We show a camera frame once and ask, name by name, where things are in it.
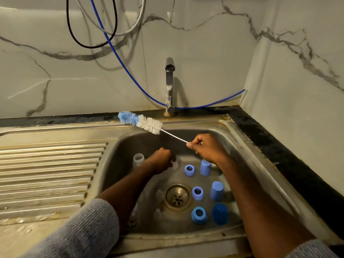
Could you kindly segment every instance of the blue cable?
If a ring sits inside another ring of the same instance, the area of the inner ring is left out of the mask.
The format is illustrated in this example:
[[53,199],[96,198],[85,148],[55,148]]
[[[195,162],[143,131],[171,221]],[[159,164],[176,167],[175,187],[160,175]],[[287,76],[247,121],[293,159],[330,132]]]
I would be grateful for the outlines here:
[[[90,1],[91,1],[91,3],[92,3],[93,10],[94,10],[94,12],[95,12],[95,14],[96,14],[96,16],[97,16],[99,25],[101,26],[102,29],[104,29],[103,23],[101,22],[101,19],[100,19],[100,17],[99,17],[98,12],[97,12],[97,8],[96,8],[96,5],[94,4],[94,1],[93,1],[93,0],[90,0]],[[126,66],[124,65],[124,63],[122,62],[121,58],[118,56],[118,54],[117,54],[116,50],[114,49],[114,46],[112,45],[112,43],[111,43],[111,41],[110,41],[108,35],[107,35],[106,33],[104,33],[104,35],[105,35],[105,38],[106,38],[107,42],[109,43],[109,45],[110,45],[112,51],[113,51],[114,54],[116,55],[116,57],[117,57],[119,63],[120,63],[120,64],[122,65],[122,67],[125,69],[125,71],[126,71],[127,74],[129,75],[129,77],[132,79],[132,81],[136,84],[136,86],[137,86],[137,87],[138,87],[138,88],[139,88],[148,98],[150,98],[151,100],[153,100],[154,102],[156,102],[156,103],[158,103],[158,104],[160,104],[160,105],[162,105],[162,106],[166,106],[164,103],[162,103],[162,102],[160,102],[160,101],[157,101],[157,100],[154,99],[151,95],[149,95],[144,89],[142,89],[142,87],[140,86],[140,84],[137,83],[137,81],[134,79],[134,77],[133,77],[133,76],[131,75],[131,73],[128,71],[127,67],[126,67]],[[213,103],[210,103],[210,104],[207,104],[207,105],[203,105],[203,106],[190,107],[190,108],[179,108],[179,107],[175,107],[175,108],[176,108],[176,109],[200,109],[200,108],[208,107],[208,106],[211,106],[211,105],[220,103],[220,102],[222,102],[222,101],[231,99],[231,98],[233,98],[233,97],[235,97],[235,96],[237,96],[237,95],[243,93],[244,91],[245,91],[245,89],[243,89],[242,91],[240,91],[240,92],[238,92],[238,93],[236,93],[236,94],[234,94],[234,95],[232,95],[232,96],[230,96],[230,97],[228,97],[228,98],[221,99],[221,100],[218,100],[218,101],[216,101],[216,102],[213,102]]]

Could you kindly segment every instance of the brush handle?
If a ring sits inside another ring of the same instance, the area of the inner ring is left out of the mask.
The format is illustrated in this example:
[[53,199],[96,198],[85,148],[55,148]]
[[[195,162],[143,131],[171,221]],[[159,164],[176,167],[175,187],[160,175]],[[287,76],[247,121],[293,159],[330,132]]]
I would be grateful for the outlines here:
[[185,143],[187,143],[187,141],[185,141],[184,139],[178,138],[177,136],[172,135],[171,133],[169,133],[169,132],[167,132],[167,131],[165,131],[165,130],[163,130],[163,129],[160,129],[160,130],[163,131],[163,132],[165,132],[165,133],[167,133],[167,134],[169,134],[169,135],[171,135],[172,137],[175,137],[175,138],[177,138],[177,139],[179,139],[179,140],[184,141]]

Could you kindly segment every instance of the chrome faucet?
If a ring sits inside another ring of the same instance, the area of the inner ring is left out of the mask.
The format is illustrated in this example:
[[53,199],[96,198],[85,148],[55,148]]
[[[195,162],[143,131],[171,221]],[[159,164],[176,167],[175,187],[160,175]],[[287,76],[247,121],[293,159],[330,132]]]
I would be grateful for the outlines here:
[[171,116],[175,112],[175,108],[172,106],[173,97],[173,72],[175,71],[174,61],[171,57],[165,60],[166,70],[166,110],[165,115]]

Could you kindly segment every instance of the blue bristle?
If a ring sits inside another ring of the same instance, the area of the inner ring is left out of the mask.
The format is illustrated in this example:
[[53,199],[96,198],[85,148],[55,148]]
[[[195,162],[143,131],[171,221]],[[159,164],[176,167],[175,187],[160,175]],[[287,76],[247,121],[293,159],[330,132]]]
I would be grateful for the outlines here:
[[139,116],[130,111],[123,111],[118,113],[118,118],[121,123],[137,125],[139,122]]

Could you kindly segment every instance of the brush head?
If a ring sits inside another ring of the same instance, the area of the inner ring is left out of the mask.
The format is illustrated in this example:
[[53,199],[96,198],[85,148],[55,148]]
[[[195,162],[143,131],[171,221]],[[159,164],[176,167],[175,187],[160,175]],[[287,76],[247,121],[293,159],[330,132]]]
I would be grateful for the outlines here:
[[139,116],[130,111],[123,111],[118,113],[118,118],[121,123],[136,125],[139,122]]
[[139,120],[136,126],[155,135],[159,135],[160,129],[162,128],[162,122],[153,118],[147,118],[144,115],[139,115]]

